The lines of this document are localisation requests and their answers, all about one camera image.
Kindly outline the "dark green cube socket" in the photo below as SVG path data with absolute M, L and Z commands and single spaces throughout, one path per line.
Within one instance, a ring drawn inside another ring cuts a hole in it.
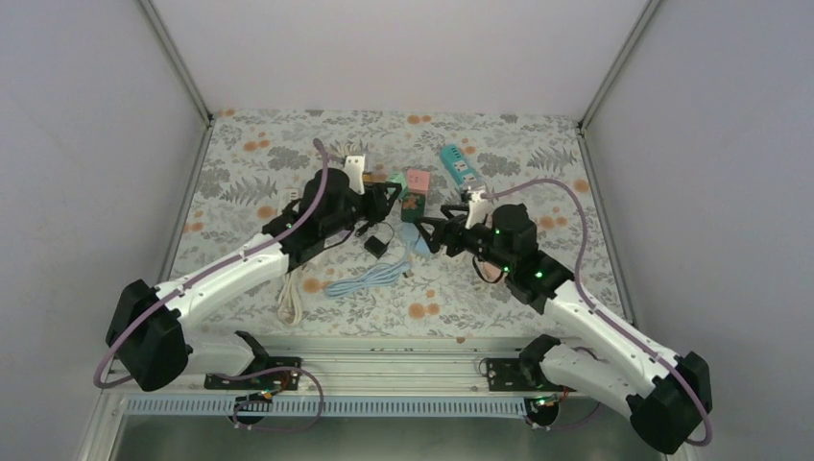
M 422 193 L 407 192 L 401 200 L 400 219 L 404 223 L 415 223 L 424 215 L 426 196 Z

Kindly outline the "pink cube power socket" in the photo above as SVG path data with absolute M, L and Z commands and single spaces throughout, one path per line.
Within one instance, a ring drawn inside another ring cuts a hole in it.
M 405 179 L 410 192 L 428 194 L 431 182 L 431 173 L 429 171 L 408 169 L 405 172 Z

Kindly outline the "pink round power socket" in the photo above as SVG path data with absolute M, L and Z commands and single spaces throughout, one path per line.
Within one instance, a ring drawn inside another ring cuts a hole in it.
M 473 265 L 476 275 L 486 283 L 495 284 L 504 278 L 503 271 L 487 261 L 475 257 L 473 259 Z

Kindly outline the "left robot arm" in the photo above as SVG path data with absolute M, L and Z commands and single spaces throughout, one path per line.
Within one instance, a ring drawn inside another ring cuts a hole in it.
M 268 365 L 256 342 L 246 332 L 205 335 L 200 323 L 235 297 L 303 266 L 326 250 L 328 238 L 384 221 L 401 191 L 397 182 L 364 182 L 360 173 L 317 172 L 300 198 L 235 251 L 178 279 L 127 285 L 105 337 L 114 359 L 145 392 L 185 373 L 223 374 L 242 388 L 259 386 Z

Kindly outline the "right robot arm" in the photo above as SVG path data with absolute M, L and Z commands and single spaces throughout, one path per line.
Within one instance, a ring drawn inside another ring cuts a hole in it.
M 499 206 L 489 225 L 458 206 L 442 211 L 441 218 L 416 222 L 432 253 L 467 252 L 497 267 L 515 299 L 570 328 L 599 356 L 542 334 L 521 350 L 515 380 L 533 391 L 551 384 L 586 394 L 627 418 L 643 442 L 664 454 L 690 444 L 698 427 L 711 431 L 706 361 L 695 352 L 679 355 L 608 312 L 572 270 L 540 249 L 526 206 Z

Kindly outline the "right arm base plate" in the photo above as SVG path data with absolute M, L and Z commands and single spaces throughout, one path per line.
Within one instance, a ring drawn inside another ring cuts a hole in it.
M 484 358 L 478 364 L 479 373 L 487 380 L 491 392 L 558 392 L 539 366 L 519 358 Z

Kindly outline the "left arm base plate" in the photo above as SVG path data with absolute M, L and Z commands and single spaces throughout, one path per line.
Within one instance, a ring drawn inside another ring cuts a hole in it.
M 299 386 L 299 372 L 292 367 L 299 367 L 302 359 L 297 356 L 269 356 L 255 358 L 239 379 L 208 374 L 203 387 L 207 390 L 240 390 L 250 392 L 272 393 L 296 391 Z

